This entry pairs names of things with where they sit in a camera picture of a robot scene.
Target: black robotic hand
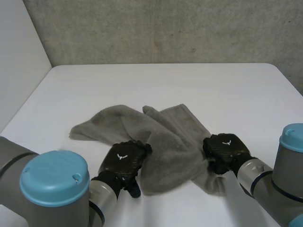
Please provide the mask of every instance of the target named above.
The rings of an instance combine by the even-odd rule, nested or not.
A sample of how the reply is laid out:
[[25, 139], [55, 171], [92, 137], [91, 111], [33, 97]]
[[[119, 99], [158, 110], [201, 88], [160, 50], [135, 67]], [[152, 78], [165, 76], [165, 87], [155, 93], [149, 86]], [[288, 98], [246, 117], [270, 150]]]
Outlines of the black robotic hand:
[[229, 171], [239, 155], [250, 156], [245, 144], [234, 134], [222, 133], [206, 138], [203, 150], [209, 160], [209, 168], [219, 175]]
[[120, 182], [120, 190], [127, 190], [132, 197], [138, 198], [141, 191], [135, 177], [144, 159], [151, 153], [151, 146], [140, 141], [114, 144], [101, 164], [99, 175], [114, 177]]

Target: white table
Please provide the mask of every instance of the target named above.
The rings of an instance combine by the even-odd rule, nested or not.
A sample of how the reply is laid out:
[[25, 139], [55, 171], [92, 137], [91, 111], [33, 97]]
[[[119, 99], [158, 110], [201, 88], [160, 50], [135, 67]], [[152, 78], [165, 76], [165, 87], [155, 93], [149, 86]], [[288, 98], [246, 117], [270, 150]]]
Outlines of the white table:
[[[81, 154], [96, 175], [109, 147], [69, 140], [70, 129], [117, 104], [157, 110], [184, 103], [211, 132], [237, 134], [274, 166], [284, 126], [303, 122], [303, 97], [270, 64], [75, 65], [53, 68], [22, 106], [2, 136], [35, 152], [69, 149]], [[119, 197], [106, 227], [277, 226], [246, 196], [232, 173], [228, 196], [207, 195], [193, 183], [154, 197]], [[1, 227], [26, 222], [0, 206]]]

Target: towel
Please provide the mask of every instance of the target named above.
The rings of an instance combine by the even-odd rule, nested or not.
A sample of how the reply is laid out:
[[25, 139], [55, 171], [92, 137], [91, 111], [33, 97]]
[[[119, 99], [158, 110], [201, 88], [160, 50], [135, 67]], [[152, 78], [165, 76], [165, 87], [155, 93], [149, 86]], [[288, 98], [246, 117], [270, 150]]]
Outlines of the towel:
[[152, 147], [142, 166], [141, 189], [151, 196], [192, 180], [208, 194], [223, 195], [222, 177], [208, 169], [203, 140], [211, 133], [184, 105], [158, 112], [150, 106], [143, 113], [125, 105], [106, 108], [90, 120], [74, 126], [73, 140], [115, 143], [139, 140]]

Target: light blue joint cap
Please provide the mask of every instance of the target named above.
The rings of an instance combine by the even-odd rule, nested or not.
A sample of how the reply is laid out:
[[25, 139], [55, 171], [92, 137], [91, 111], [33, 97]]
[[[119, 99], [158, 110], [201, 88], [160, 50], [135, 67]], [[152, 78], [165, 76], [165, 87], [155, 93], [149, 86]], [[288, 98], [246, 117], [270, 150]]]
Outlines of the light blue joint cap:
[[303, 153], [303, 123], [286, 126], [280, 137], [280, 144], [289, 150]]
[[60, 207], [75, 202], [89, 188], [85, 159], [72, 151], [49, 151], [33, 158], [20, 176], [23, 195], [43, 207]]
[[294, 220], [289, 222], [288, 227], [303, 227], [303, 214], [300, 214]]

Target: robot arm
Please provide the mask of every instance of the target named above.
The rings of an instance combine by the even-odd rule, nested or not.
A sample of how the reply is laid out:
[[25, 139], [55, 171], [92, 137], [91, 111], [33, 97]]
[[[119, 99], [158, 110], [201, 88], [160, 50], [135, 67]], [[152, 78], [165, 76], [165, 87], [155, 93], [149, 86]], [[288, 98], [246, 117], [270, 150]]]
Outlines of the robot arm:
[[121, 189], [141, 195], [135, 177], [151, 152], [140, 142], [115, 144], [90, 180], [86, 161], [74, 152], [39, 155], [0, 137], [0, 204], [29, 227], [102, 227]]
[[209, 168], [220, 175], [232, 170], [245, 193], [280, 226], [303, 227], [303, 153], [281, 144], [274, 170], [252, 157], [234, 134], [213, 135], [204, 140], [203, 149]]

